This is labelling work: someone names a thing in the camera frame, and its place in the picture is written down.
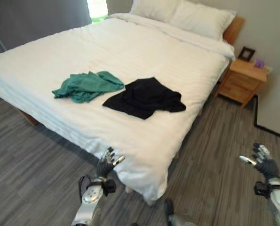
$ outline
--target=nightstand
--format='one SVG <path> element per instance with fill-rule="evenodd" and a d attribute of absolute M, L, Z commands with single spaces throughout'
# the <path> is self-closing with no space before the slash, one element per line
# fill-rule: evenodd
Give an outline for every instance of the nightstand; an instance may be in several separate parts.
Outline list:
<path fill-rule="evenodd" d="M 241 108 L 251 100 L 266 82 L 267 70 L 256 68 L 254 63 L 235 60 L 215 93 L 242 103 Z"/>

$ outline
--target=drawer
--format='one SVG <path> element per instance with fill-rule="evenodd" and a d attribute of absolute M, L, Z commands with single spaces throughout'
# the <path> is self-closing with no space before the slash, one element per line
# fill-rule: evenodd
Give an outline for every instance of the drawer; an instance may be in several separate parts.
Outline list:
<path fill-rule="evenodd" d="M 230 75 L 229 75 L 226 83 L 227 84 L 225 84 L 225 85 L 227 85 L 227 86 L 236 85 L 236 86 L 242 87 L 244 89 L 253 91 L 257 88 L 260 81 L 258 81 L 256 79 L 252 79 L 252 78 L 242 75 L 240 73 L 230 71 Z"/>
<path fill-rule="evenodd" d="M 225 83 L 225 85 L 221 88 L 219 93 L 230 99 L 244 103 L 252 92 L 237 85 L 227 85 L 227 83 Z"/>

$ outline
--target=teal cloth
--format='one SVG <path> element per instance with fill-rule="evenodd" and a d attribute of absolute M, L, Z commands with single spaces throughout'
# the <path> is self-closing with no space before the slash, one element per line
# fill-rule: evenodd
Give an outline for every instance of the teal cloth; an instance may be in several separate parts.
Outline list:
<path fill-rule="evenodd" d="M 109 72 L 71 74 L 60 89 L 52 91 L 54 98 L 71 97 L 76 103 L 90 102 L 106 92 L 115 92 L 124 84 Z"/>

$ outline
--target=window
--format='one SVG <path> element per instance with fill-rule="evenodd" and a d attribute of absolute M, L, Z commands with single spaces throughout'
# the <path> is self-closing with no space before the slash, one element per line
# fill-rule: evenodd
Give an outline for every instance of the window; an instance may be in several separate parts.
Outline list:
<path fill-rule="evenodd" d="M 107 17 L 106 0 L 88 0 L 88 11 L 92 23 L 98 23 Z"/>

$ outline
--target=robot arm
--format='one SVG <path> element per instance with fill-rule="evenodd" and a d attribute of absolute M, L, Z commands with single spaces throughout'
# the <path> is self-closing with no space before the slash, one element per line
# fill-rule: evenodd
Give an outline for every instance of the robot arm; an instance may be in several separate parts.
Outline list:
<path fill-rule="evenodd" d="M 97 165 L 97 177 L 90 179 L 89 176 L 83 176 L 79 181 L 81 206 L 71 226 L 99 226 L 101 208 L 105 198 L 109 193 L 116 191 L 116 183 L 108 180 L 107 175 L 112 169 L 122 162 L 125 157 L 121 156 L 117 160 L 113 159 L 113 149 L 110 147 Z M 86 191 L 81 195 L 81 185 L 84 178 L 89 179 Z"/>
<path fill-rule="evenodd" d="M 265 183 L 257 181 L 254 187 L 255 194 L 268 199 L 269 210 L 273 215 L 276 226 L 280 226 L 280 176 L 275 161 L 264 145 L 254 144 L 255 160 L 240 156 L 240 159 L 250 164 L 265 177 Z"/>

